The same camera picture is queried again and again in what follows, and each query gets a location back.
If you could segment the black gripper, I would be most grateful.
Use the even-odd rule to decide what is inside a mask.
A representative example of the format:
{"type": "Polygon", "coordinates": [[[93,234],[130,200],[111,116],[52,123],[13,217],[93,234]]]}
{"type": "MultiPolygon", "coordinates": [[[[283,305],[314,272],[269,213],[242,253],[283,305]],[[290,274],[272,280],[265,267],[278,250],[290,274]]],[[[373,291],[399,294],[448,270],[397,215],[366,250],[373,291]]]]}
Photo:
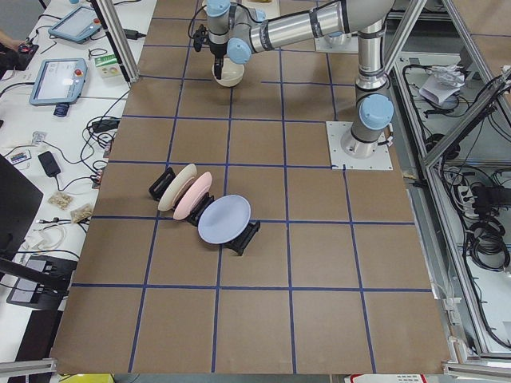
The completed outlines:
{"type": "Polygon", "coordinates": [[[209,41],[209,49],[215,57],[213,65],[213,74],[215,79],[222,78],[224,56],[227,54],[227,48],[228,48],[227,42],[215,43],[212,40],[209,41]]]}

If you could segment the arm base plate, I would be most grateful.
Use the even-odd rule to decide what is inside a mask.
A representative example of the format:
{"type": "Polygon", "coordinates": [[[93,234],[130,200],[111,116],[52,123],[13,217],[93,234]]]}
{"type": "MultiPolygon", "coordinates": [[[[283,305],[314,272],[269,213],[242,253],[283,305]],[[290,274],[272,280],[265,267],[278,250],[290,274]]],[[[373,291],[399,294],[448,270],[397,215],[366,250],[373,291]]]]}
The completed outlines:
{"type": "Polygon", "coordinates": [[[351,121],[327,121],[327,141],[333,170],[392,171],[390,149],[384,133],[373,143],[357,141],[351,121]]]}
{"type": "Polygon", "coordinates": [[[352,34],[342,34],[337,37],[315,39],[315,50],[322,53],[349,53],[358,52],[358,37],[352,34]]]}

